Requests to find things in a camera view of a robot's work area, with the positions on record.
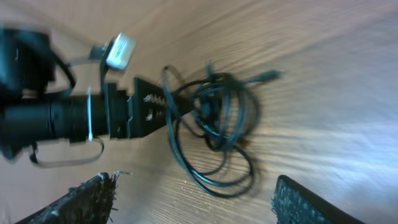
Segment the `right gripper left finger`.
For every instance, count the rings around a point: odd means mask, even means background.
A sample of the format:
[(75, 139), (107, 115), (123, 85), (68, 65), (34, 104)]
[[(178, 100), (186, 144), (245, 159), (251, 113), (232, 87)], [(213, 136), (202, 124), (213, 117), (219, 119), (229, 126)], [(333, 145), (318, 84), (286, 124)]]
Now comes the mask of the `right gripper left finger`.
[(17, 224), (107, 223), (114, 210), (118, 175), (100, 172)]

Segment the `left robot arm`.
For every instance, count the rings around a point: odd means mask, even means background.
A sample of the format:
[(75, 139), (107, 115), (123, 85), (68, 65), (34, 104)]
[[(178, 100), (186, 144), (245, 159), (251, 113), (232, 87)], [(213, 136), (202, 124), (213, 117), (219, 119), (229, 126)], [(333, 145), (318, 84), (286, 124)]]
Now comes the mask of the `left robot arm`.
[(49, 35), (1, 29), (1, 154), (12, 161), (39, 141), (142, 138), (165, 126), (168, 104), (152, 101), (164, 96), (158, 85), (135, 78), (133, 95), (112, 82), (102, 82), (99, 93), (74, 95), (75, 85)]

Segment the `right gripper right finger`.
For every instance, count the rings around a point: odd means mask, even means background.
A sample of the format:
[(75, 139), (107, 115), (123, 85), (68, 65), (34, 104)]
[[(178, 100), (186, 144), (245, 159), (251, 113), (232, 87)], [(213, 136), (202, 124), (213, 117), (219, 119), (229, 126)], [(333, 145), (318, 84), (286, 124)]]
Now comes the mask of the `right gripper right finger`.
[(271, 205), (278, 224), (363, 224), (286, 175), (278, 177)]

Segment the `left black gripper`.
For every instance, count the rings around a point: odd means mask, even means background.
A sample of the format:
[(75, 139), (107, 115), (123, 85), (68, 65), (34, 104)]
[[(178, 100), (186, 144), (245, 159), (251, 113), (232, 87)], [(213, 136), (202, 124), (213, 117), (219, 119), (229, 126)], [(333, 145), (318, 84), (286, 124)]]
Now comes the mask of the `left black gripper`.
[[(167, 99), (161, 86), (143, 78), (134, 78), (135, 108), (139, 110), (134, 113), (134, 96), (128, 95), (127, 90), (119, 90), (116, 83), (106, 83), (103, 90), (110, 138), (143, 138), (166, 125), (164, 110)], [(172, 96), (180, 114), (193, 110), (188, 98), (175, 93)]]

